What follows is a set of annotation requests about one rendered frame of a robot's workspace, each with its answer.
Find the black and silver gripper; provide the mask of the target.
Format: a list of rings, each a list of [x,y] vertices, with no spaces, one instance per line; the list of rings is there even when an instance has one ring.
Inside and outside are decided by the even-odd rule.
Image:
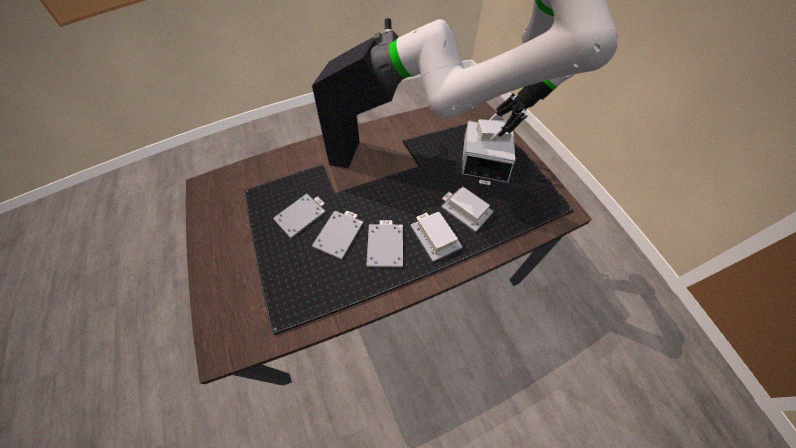
[[[522,100],[522,102],[519,99],[519,97]],[[516,100],[514,100],[514,98]],[[505,125],[501,127],[501,129],[497,131],[490,139],[496,142],[506,132],[510,134],[524,119],[527,118],[527,115],[525,113],[527,108],[534,106],[539,100],[540,98],[534,95],[528,86],[523,87],[518,92],[518,96],[512,93],[511,96],[506,101],[504,101],[500,106],[496,108],[497,112],[490,120],[499,120],[504,114],[512,111],[513,109],[512,114],[505,123]]]

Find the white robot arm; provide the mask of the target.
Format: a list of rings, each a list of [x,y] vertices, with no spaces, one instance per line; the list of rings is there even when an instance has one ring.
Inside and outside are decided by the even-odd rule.
[[[371,62],[388,88],[421,74],[431,110],[455,118],[526,86],[543,100],[574,74],[606,65],[618,45],[607,0],[534,0],[525,28],[522,45],[464,69],[446,21],[433,21],[398,38],[386,18],[383,33],[374,34]]]

